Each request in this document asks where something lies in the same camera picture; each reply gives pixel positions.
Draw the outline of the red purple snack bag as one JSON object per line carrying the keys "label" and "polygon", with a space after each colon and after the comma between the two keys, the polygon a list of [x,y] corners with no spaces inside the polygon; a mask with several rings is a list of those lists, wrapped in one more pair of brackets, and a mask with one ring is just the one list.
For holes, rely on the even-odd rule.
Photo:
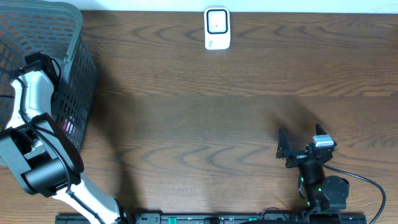
{"label": "red purple snack bag", "polygon": [[70,116],[65,118],[62,122],[62,128],[72,137],[77,138],[80,132],[79,118],[77,116]]}

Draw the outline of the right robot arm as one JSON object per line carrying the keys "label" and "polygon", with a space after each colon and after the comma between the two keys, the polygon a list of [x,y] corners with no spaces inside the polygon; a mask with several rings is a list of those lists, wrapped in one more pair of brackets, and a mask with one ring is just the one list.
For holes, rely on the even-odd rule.
{"label": "right robot arm", "polygon": [[342,223],[346,209],[349,182],[339,176],[326,176],[324,163],[333,158],[336,142],[317,124],[312,142],[302,150],[293,150],[283,129],[279,129],[276,158],[285,159],[287,168],[299,169],[298,191],[307,200],[308,209],[301,212],[305,223]]}

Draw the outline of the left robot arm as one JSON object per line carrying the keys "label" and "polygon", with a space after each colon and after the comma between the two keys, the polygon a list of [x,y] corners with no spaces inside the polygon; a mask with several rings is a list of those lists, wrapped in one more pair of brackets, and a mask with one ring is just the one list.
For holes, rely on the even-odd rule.
{"label": "left robot arm", "polygon": [[84,173],[80,153],[51,117],[59,63],[40,52],[25,62],[10,72],[14,107],[1,131],[1,159],[28,194],[63,201],[90,223],[130,223],[118,201]]}

